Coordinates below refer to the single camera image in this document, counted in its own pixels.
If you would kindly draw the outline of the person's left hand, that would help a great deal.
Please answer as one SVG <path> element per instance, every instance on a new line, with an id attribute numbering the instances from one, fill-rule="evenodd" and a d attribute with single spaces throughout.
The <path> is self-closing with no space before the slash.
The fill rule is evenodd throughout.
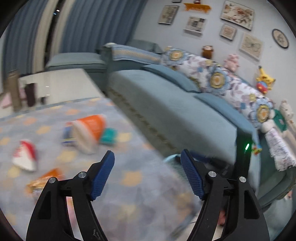
<path id="1" fill-rule="evenodd" d="M 226 223 L 226 212 L 224 210 L 221 210 L 219 213 L 218 223 L 219 226 L 224 226 Z"/>

